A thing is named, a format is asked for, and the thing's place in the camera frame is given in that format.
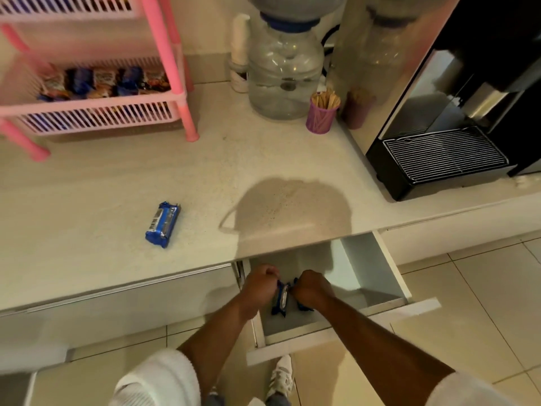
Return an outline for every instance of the coffee machine side panel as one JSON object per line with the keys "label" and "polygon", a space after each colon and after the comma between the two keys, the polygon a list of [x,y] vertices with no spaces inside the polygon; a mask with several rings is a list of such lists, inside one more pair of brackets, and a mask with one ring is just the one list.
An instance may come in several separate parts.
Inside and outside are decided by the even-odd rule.
{"label": "coffee machine side panel", "polygon": [[327,85],[364,154],[390,119],[459,0],[348,0]]}

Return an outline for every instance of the wall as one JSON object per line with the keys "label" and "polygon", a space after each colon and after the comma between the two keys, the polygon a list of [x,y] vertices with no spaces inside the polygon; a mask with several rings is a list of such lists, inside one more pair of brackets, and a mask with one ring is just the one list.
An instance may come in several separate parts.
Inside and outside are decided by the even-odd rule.
{"label": "wall", "polygon": [[[253,18],[254,32],[260,31],[263,26],[259,12],[247,0],[171,0],[171,3],[196,82],[227,79],[229,26],[235,14],[249,14]],[[314,29],[320,39],[340,21],[342,12],[343,6],[322,18]],[[128,39],[141,44],[152,41],[144,19],[24,24],[17,25],[17,29],[31,47],[50,45],[52,48],[70,48],[71,45],[99,44],[104,40],[115,45]],[[9,64],[14,54],[14,49],[5,38],[0,37],[0,69]]]}

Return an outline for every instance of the forearm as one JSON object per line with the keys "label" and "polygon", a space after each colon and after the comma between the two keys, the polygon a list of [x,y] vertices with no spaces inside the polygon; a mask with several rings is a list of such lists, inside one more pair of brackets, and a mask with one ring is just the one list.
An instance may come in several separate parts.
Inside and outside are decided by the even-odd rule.
{"label": "forearm", "polygon": [[325,298],[317,309],[385,406],[424,406],[436,385],[454,372],[335,297]]}
{"label": "forearm", "polygon": [[241,298],[237,295],[178,348],[192,362],[202,400],[216,384],[247,320],[248,315],[243,313]]}

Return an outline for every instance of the plastic basket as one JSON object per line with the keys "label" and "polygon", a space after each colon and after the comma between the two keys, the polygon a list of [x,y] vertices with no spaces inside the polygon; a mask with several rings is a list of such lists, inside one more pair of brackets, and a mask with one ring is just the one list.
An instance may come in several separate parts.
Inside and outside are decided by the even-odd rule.
{"label": "plastic basket", "polygon": [[[67,60],[54,62],[59,69],[72,67],[155,67],[159,57]],[[0,84],[0,117],[23,123],[38,135],[67,134],[98,129],[158,124],[180,118],[178,105],[186,94],[171,91],[151,95],[109,97],[91,100],[42,102],[37,100],[41,79],[26,56],[13,62]]]}
{"label": "plastic basket", "polygon": [[139,0],[0,0],[0,23],[135,18]]}

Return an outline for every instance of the white shirt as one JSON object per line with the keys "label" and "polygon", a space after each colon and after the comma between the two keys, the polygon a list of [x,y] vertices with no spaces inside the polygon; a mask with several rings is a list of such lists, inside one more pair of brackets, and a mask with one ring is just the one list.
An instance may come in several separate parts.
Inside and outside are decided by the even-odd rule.
{"label": "white shirt", "polygon": [[[254,399],[250,406],[263,404]],[[188,358],[162,349],[117,383],[109,406],[201,406],[199,382]],[[455,372],[434,388],[425,406],[515,406],[491,385]]]}

